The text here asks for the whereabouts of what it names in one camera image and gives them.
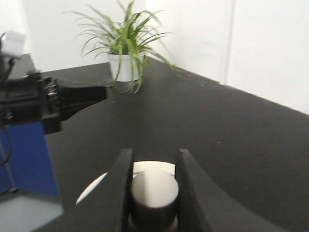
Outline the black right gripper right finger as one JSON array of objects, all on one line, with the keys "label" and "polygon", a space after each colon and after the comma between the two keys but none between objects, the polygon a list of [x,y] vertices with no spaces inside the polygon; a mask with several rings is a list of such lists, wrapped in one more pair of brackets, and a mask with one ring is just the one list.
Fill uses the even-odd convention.
[{"label": "black right gripper right finger", "polygon": [[282,232],[218,187],[186,149],[176,156],[179,185],[178,230],[181,232]]}]

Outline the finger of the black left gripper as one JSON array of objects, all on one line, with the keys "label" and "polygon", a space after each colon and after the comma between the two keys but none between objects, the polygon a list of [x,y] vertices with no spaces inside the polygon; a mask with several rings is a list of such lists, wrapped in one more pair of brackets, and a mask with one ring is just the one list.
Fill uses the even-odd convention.
[{"label": "finger of the black left gripper", "polygon": [[107,99],[105,86],[70,86],[56,84],[56,107],[61,121],[68,120],[77,112]]}]

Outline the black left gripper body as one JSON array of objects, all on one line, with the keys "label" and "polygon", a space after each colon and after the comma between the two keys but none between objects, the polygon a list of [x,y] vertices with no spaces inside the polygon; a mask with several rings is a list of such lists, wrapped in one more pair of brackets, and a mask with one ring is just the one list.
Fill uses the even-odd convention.
[{"label": "black left gripper body", "polygon": [[45,134],[62,130],[57,82],[40,73],[0,85],[0,128],[41,122]]}]

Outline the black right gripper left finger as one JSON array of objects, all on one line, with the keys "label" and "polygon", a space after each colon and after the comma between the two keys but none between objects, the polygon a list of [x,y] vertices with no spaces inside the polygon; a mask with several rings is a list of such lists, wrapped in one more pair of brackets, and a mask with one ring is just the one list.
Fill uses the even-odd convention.
[{"label": "black right gripper left finger", "polygon": [[125,232],[133,178],[133,150],[124,148],[101,182],[79,203],[73,232]]}]

